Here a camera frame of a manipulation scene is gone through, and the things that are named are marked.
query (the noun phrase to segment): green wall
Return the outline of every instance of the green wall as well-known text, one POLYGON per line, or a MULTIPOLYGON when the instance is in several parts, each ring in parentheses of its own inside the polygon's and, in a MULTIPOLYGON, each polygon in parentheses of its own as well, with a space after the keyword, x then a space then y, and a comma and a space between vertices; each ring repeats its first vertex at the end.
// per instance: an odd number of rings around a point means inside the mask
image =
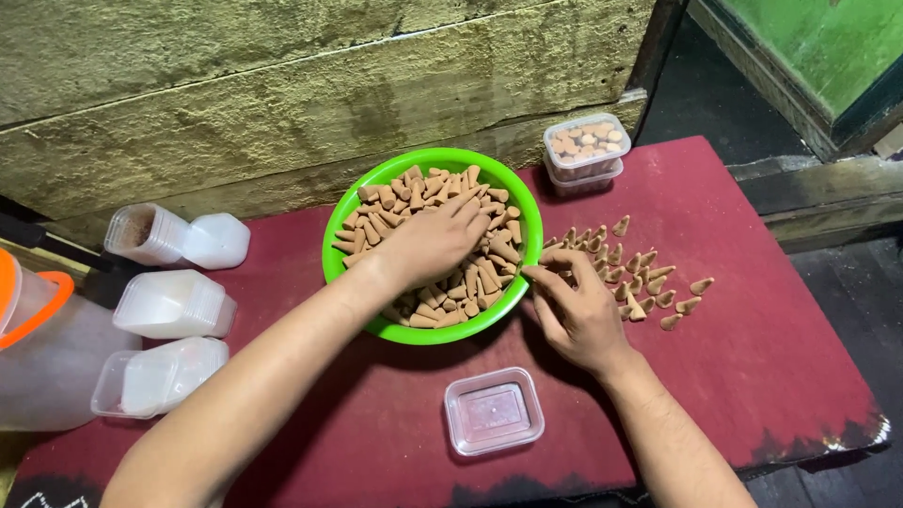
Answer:
POLYGON ((903 0, 722 0, 839 116, 903 53, 903 0))

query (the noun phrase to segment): forearm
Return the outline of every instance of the forearm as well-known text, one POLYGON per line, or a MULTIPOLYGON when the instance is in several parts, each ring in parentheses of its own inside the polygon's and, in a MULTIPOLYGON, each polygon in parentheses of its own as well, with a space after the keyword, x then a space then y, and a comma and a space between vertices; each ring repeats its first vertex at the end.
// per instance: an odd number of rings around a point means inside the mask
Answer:
POLYGON ((129 450, 104 506, 195 507, 266 445, 339 350, 404 288, 370 256, 236 354, 129 450))
POLYGON ((755 506, 712 442, 677 403, 641 354, 600 376, 618 410, 640 473, 656 505, 755 506))

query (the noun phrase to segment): maroon tablecloth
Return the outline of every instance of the maroon tablecloth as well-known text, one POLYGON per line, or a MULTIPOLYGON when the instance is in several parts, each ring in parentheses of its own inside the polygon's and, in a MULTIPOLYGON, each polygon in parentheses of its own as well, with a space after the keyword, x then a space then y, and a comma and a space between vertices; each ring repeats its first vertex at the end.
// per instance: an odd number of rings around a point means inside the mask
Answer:
MULTIPOLYGON (((625 257, 658 249, 658 266, 678 266, 666 284, 678 298, 690 297, 691 282, 715 277, 673 332, 658 326, 673 310, 626 324, 628 339, 715 446, 733 466, 751 467, 871 444, 883 417, 869 388, 708 143, 693 137, 642 146, 624 166, 608 192, 571 201, 551 197, 539 168, 518 174, 536 192, 547 238, 572 225, 610 226, 629 213, 625 257)), ((210 274, 238 302, 226 339, 232 353, 322 287, 329 215, 321 207, 249 221, 247 261, 210 274)), ((11 502, 38 492, 59 494, 57 504, 71 493, 98 495, 148 425, 97 419, 48 438, 25 458, 11 502)), ((355 339, 241 476, 227 506, 503 503, 636 480, 605 395, 545 344, 522 308, 483 334, 442 346, 355 339), (494 456, 457 456, 442 412, 445 387, 513 365, 535 380, 545 433, 494 456)))

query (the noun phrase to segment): stacked plastic containers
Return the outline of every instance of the stacked plastic containers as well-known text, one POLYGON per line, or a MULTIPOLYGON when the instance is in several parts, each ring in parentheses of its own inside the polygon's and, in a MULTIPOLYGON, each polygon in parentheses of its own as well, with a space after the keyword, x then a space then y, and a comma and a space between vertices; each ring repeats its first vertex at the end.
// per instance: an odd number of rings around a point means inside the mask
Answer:
POLYGON ((109 357, 91 398, 91 411, 108 417, 149 419, 175 409, 228 360, 228 346, 188 337, 147 351, 109 357))
POLYGON ((624 171, 630 137, 608 113, 577 118, 545 130, 545 167, 559 196, 601 191, 624 171))
POLYGON ((250 239, 247 226, 228 213, 202 215, 189 224, 148 202, 113 215, 104 249, 148 267, 212 270, 240 265, 250 239))
POLYGON ((463 456, 532 443, 545 430, 533 379, 519 367, 453 382, 445 416, 451 445, 463 456))
POLYGON ((113 325, 151 339, 225 337, 235 311, 226 289, 196 270, 152 272, 128 283, 113 325))

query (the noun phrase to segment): person's left hand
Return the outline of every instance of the person's left hand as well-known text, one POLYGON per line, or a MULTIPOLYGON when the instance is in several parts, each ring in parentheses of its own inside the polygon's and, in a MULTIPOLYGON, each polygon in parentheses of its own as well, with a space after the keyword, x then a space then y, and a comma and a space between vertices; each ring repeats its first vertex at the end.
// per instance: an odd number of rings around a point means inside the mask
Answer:
POLYGON ((479 204, 455 197, 435 211, 421 211, 379 242, 371 255, 406 289, 422 287, 442 278, 476 247, 489 226, 479 204))

